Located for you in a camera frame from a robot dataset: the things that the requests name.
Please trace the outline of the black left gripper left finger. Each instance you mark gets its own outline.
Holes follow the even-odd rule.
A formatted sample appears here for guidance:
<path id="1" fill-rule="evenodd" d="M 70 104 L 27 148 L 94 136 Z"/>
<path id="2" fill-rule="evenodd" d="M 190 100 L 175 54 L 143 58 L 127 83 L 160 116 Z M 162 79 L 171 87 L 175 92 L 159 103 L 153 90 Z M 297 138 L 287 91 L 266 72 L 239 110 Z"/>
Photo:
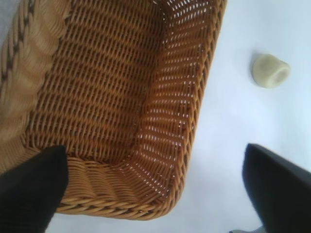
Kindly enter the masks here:
<path id="1" fill-rule="evenodd" d="M 68 185 L 64 146 L 44 149 L 0 177 L 0 231 L 43 233 Z"/>

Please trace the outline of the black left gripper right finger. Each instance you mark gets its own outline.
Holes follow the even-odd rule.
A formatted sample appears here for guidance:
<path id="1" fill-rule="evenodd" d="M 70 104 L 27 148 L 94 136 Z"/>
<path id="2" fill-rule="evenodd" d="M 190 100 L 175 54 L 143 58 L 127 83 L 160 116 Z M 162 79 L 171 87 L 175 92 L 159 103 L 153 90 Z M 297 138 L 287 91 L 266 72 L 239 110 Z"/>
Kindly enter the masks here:
<path id="1" fill-rule="evenodd" d="M 258 144 L 242 167 L 246 192 L 268 233 L 311 231 L 311 174 Z"/>

